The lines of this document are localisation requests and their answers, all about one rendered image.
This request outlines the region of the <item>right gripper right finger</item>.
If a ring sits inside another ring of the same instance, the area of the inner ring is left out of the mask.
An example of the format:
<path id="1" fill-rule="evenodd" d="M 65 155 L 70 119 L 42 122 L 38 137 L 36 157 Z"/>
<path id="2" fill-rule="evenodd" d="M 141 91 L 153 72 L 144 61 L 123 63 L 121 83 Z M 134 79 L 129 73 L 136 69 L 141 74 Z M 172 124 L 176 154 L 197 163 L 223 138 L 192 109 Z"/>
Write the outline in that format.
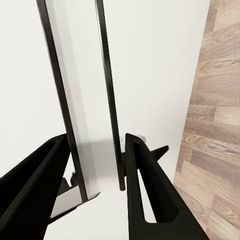
<path id="1" fill-rule="evenodd" d="M 125 135 L 129 240 L 210 240 L 144 141 Z M 145 220 L 138 168 L 156 223 Z"/>

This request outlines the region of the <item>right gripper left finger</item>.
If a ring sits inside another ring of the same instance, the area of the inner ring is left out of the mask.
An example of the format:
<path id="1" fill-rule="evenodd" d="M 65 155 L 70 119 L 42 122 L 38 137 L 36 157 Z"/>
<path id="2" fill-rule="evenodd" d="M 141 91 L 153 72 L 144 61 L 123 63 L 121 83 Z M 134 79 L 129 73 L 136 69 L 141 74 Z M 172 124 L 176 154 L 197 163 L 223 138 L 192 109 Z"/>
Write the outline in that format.
<path id="1" fill-rule="evenodd" d="M 0 240 L 43 240 L 71 154 L 53 137 L 0 178 Z"/>

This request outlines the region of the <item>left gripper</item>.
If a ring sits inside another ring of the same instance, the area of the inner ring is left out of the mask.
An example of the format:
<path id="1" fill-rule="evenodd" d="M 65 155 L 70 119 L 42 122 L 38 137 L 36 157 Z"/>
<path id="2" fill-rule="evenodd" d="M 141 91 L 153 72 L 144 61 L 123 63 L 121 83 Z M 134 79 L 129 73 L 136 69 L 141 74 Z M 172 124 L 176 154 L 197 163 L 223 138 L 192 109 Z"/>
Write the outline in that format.
<path id="1" fill-rule="evenodd" d="M 154 156 L 154 158 L 158 162 L 160 160 L 160 158 L 162 158 L 162 156 L 164 156 L 167 153 L 167 151 L 169 151 L 168 145 L 151 151 L 151 154 Z M 122 164 L 123 164 L 123 173 L 124 173 L 124 176 L 126 177 L 127 176 L 127 174 L 126 174 L 126 152 L 122 152 L 121 156 L 122 156 Z"/>

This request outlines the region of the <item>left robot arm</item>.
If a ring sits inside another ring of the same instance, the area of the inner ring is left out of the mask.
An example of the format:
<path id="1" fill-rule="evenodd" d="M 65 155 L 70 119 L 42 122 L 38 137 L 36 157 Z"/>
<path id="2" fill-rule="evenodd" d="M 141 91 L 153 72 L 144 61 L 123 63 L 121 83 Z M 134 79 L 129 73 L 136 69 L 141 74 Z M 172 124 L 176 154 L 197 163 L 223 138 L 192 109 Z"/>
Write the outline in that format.
<path id="1" fill-rule="evenodd" d="M 146 138 L 141 135 L 135 135 L 142 139 L 144 143 L 146 143 Z M 125 151 L 125 143 L 126 143 L 126 135 L 120 136 L 120 148 L 121 148 L 121 156 L 122 156 L 122 164 L 123 164 L 123 173 L 126 177 L 126 151 Z M 164 156 L 167 151 L 169 151 L 169 146 L 166 145 L 164 147 L 155 149 L 151 151 L 151 154 L 154 156 L 156 161 L 158 162 L 162 156 Z M 55 200 L 55 204 L 50 216 L 49 224 L 52 224 L 52 222 L 56 221 L 57 219 L 67 215 L 71 211 L 75 210 L 79 205 L 84 204 L 82 202 L 81 193 L 78 185 L 78 180 L 76 176 L 76 172 L 73 171 L 71 177 L 71 185 L 69 186 L 66 178 L 62 178 L 60 188 Z M 74 177 L 75 176 L 75 177 Z M 93 198 L 97 197 L 100 194 L 94 194 L 92 196 L 88 197 L 88 201 L 92 200 Z"/>

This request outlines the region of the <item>hardback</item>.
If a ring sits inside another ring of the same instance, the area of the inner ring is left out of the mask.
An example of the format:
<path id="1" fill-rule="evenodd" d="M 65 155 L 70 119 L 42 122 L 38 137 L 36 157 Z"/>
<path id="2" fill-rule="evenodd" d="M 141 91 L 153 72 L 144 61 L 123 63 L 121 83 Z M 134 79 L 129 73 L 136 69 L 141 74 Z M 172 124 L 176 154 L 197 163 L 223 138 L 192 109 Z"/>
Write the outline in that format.
<path id="1" fill-rule="evenodd" d="M 83 203 L 125 176 L 103 0 L 36 0 Z"/>

